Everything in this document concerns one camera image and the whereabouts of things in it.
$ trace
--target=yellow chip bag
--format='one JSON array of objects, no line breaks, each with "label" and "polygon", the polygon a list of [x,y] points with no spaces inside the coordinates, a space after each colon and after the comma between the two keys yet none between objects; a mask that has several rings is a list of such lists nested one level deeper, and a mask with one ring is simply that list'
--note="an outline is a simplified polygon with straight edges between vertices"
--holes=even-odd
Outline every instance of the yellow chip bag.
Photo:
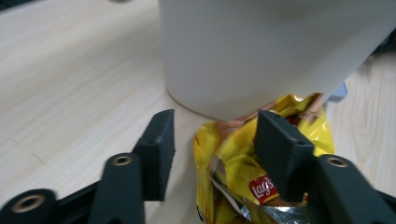
[{"label": "yellow chip bag", "polygon": [[[332,135],[323,109],[314,119],[304,119],[307,108],[317,98],[317,94],[306,99],[290,94],[264,109],[295,125],[315,145],[316,156],[333,154]],[[193,143],[197,206],[205,223],[282,223],[271,217],[267,208],[304,206],[304,199],[301,203],[280,200],[276,186],[255,155],[256,128],[254,113],[232,121],[211,121],[197,131]],[[304,223],[306,217],[302,214],[299,219]]]}]

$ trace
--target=crumpled bag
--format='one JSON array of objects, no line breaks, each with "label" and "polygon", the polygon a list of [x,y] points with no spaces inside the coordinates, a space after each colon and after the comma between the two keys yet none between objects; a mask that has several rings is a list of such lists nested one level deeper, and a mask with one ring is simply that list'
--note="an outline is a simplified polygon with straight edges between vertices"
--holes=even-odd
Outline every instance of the crumpled bag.
[{"label": "crumpled bag", "polygon": [[[334,145],[323,108],[312,117],[318,99],[281,97],[264,109],[291,124],[315,145],[314,155],[333,154]],[[308,223],[301,203],[280,200],[270,176],[254,153],[257,113],[231,120],[210,121],[195,134],[197,206],[205,223]]]}]

